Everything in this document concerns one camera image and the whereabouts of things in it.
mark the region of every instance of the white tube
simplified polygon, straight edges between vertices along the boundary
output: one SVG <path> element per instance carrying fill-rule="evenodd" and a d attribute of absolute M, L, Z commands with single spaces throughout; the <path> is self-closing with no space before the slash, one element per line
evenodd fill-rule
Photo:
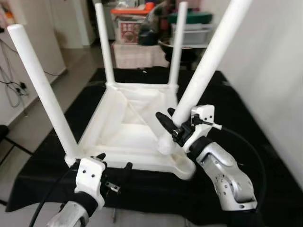
<path fill-rule="evenodd" d="M 107 84 L 112 85 L 115 83 L 115 76 L 114 76 L 113 64 L 110 54 L 102 3 L 96 3 L 95 10 L 97 15 L 98 31 L 99 31 L 100 42 L 101 42 L 105 76 L 106 76 Z"/>
<path fill-rule="evenodd" d="M 68 159 L 81 158 L 82 153 L 44 74 L 24 27 L 22 25 L 10 25 L 8 26 L 8 31 Z"/>
<path fill-rule="evenodd" d="M 184 36 L 183 34 L 184 34 L 184 27 L 187 18 L 187 5 L 188 3 L 186 1 L 183 1 L 179 4 L 179 9 L 178 9 L 174 48 L 172 51 L 172 58 L 171 58 L 170 71 L 169 71 L 169 85 L 174 87 L 177 85 L 178 76 L 179 76 L 180 60 L 181 60 L 182 47 L 183 47 L 183 36 Z"/>
<path fill-rule="evenodd" d="M 252 0 L 232 0 L 172 116 L 180 126 L 190 115 L 244 19 Z"/>

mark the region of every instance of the white wall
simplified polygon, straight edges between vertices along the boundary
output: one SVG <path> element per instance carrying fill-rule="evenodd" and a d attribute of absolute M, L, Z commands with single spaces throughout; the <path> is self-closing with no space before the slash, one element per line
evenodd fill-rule
<path fill-rule="evenodd" d="M 95 40 L 86 0 L 44 0 L 61 48 L 83 48 Z"/>
<path fill-rule="evenodd" d="M 52 74 L 62 73 L 66 67 L 61 56 L 59 45 L 54 36 L 44 2 L 36 0 L 9 0 L 9 4 L 16 22 L 25 26 L 43 69 Z M 7 31 L 0 34 L 0 38 L 9 46 L 15 48 Z M 5 49 L 13 68 L 14 81 L 17 83 L 22 81 L 28 87 L 30 96 L 24 97 L 25 105 L 28 106 L 37 97 L 36 91 L 32 86 L 19 56 L 8 48 Z M 6 73 L 8 73 L 1 51 L 0 65 Z M 48 76 L 48 78 L 50 82 L 55 79 L 54 76 Z M 22 110 L 22 105 L 17 108 L 12 108 L 9 105 L 5 93 L 5 86 L 0 84 L 0 124 L 10 124 Z"/>
<path fill-rule="evenodd" d="M 303 188 L 303 1 L 254 0 L 219 69 Z"/>

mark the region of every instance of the black chair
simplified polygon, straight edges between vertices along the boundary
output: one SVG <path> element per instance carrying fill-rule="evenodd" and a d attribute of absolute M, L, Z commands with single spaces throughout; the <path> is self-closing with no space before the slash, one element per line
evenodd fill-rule
<path fill-rule="evenodd" d="M 11 143 L 13 146 L 9 149 L 9 151 L 6 153 L 6 155 L 4 156 L 4 158 L 0 161 L 0 165 L 2 165 L 2 163 L 4 162 L 4 160 L 9 156 L 9 154 L 11 153 L 11 151 L 13 150 L 14 147 L 19 148 L 20 150 L 24 151 L 25 153 L 32 155 L 33 153 L 30 152 L 29 150 L 27 150 L 25 147 L 17 144 L 16 142 L 12 141 L 11 139 L 7 138 L 7 134 L 9 133 L 9 129 L 6 125 L 0 125 L 0 142 L 3 140 L 8 141 L 9 143 Z M 7 202 L 0 200 L 0 204 L 6 206 Z"/>

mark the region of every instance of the floor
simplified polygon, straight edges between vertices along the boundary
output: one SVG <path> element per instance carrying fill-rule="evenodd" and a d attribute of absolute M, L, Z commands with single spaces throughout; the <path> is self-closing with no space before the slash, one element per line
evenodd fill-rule
<path fill-rule="evenodd" d="M 62 75 L 53 83 L 53 90 L 63 111 L 66 111 L 75 97 L 81 92 L 88 80 L 97 68 L 103 68 L 103 60 L 100 48 L 94 46 L 90 49 L 62 50 L 62 55 L 68 73 Z M 34 152 L 45 136 L 52 129 L 52 125 L 42 107 L 40 101 L 36 101 L 28 110 L 28 117 L 21 117 L 12 127 L 9 138 L 15 140 L 25 148 Z M 0 150 L 8 150 L 9 144 L 2 142 Z M 18 172 L 29 159 L 29 155 L 18 148 L 12 153 L 0 167 L 0 199 L 7 201 L 11 188 Z M 46 203 L 42 208 L 35 227 L 46 226 L 50 218 L 58 212 L 60 204 Z M 30 205 L 23 209 L 6 213 L 5 207 L 0 205 L 1 227 L 27 226 L 37 207 Z M 103 208 L 95 212 L 88 224 L 89 227 L 154 227 L 195 226 L 178 215 L 141 213 L 129 210 L 117 210 L 116 221 L 113 223 L 114 209 Z"/>

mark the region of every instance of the black tablecloth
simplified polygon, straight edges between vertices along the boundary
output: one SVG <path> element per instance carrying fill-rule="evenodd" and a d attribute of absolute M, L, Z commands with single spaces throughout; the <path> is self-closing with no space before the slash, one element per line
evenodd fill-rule
<path fill-rule="evenodd" d="M 168 74 L 166 68 L 115 70 L 118 82 L 131 83 L 163 84 L 168 82 Z M 184 93 L 192 74 L 192 71 L 180 71 L 178 99 Z M 98 69 L 67 110 L 65 116 L 77 141 L 104 91 L 105 72 L 104 69 Z M 268 177 L 268 191 L 262 208 L 265 223 L 268 226 L 300 226 L 303 214 L 301 190 L 221 72 L 215 73 L 199 104 L 215 105 L 215 122 L 243 135 L 263 158 Z M 209 137 L 230 152 L 239 163 L 244 164 L 241 168 L 251 178 L 258 195 L 261 187 L 258 162 L 245 144 L 214 129 Z M 6 211 L 39 202 L 50 185 L 66 170 L 64 150 L 52 130 L 16 178 Z M 109 178 L 117 179 L 121 169 L 109 168 L 107 174 Z M 74 180 L 75 174 L 62 180 L 48 201 L 67 201 L 75 188 Z M 119 196 L 110 193 L 106 206 L 180 214 L 195 224 L 225 223 L 226 218 L 213 185 L 203 171 L 197 171 L 189 181 L 182 181 L 174 174 L 134 170 L 124 193 Z"/>

